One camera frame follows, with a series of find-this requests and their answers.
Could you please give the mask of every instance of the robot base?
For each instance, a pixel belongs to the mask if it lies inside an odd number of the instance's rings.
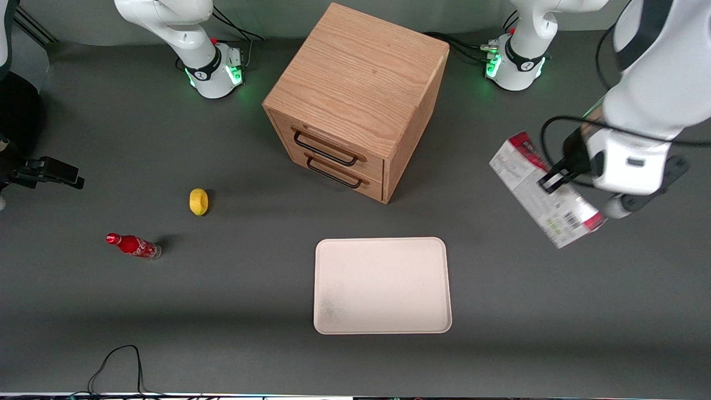
[[[209,80],[193,78],[186,70],[190,84],[197,89],[198,93],[208,99],[223,98],[243,82],[240,49],[231,48],[224,43],[218,43],[215,47],[221,53],[222,65],[210,76]]]
[[[506,41],[510,37],[510,34],[505,33],[496,39],[491,39],[488,44],[503,49]],[[491,79],[502,89],[518,92],[519,90],[524,90],[531,86],[534,79],[540,76],[544,62],[545,58],[543,58],[538,66],[534,65],[531,70],[525,72],[519,71],[516,64],[506,55],[506,52],[500,51],[499,54],[487,64],[484,76]]]

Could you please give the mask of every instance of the yellow lemon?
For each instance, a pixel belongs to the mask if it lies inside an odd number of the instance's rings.
[[[190,192],[190,211],[198,216],[208,212],[208,194],[204,190],[197,188]]]

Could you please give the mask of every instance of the wooden cabinet top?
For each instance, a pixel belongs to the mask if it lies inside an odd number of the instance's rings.
[[[332,3],[264,106],[389,158],[449,46]]]

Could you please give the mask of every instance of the green led light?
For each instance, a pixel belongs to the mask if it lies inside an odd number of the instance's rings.
[[[544,62],[545,62],[545,57],[543,57],[540,61],[540,65],[538,66],[538,72],[535,73],[536,78],[538,78],[540,76],[540,71],[543,69]]]
[[[190,73],[188,72],[187,68],[185,68],[185,74],[188,76],[188,79],[190,80],[190,86],[195,87],[195,82],[193,82],[193,77],[190,76]]]
[[[230,79],[232,80],[232,83],[235,84],[235,86],[242,83],[242,69],[241,68],[230,67],[229,65],[225,65],[225,70],[227,71],[227,74],[230,76]]]
[[[490,78],[493,78],[496,76],[496,71],[498,71],[498,67],[501,65],[501,56],[497,54],[493,60],[489,61],[489,64],[490,66],[486,68],[486,74]]]

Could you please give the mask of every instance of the barcode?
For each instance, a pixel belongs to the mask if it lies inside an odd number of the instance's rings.
[[[575,215],[573,215],[571,211],[565,213],[563,218],[565,219],[565,222],[567,222],[573,229],[580,226],[580,221]]]

